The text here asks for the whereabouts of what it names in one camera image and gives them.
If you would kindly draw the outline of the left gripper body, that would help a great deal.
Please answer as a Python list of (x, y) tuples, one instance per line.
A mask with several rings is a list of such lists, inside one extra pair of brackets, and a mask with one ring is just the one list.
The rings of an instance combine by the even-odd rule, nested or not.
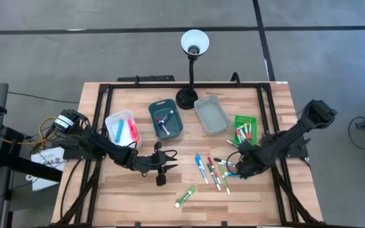
[(154, 153), (150, 156), (139, 156), (139, 171), (142, 173), (143, 177), (148, 175), (150, 170), (156, 170), (156, 185), (164, 186), (166, 184), (166, 170), (165, 163), (167, 161), (166, 154), (161, 151), (162, 143), (160, 141), (156, 142), (154, 147)]

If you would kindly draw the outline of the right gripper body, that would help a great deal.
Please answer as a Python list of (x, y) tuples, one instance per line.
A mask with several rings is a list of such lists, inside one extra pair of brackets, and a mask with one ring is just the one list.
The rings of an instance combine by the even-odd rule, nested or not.
[(241, 143), (238, 147), (239, 154), (243, 155), (243, 166), (237, 170), (237, 174), (241, 179), (247, 179), (251, 176), (261, 174), (266, 169), (266, 163), (264, 162), (261, 152), (262, 147), (258, 145), (252, 145), (248, 141)]

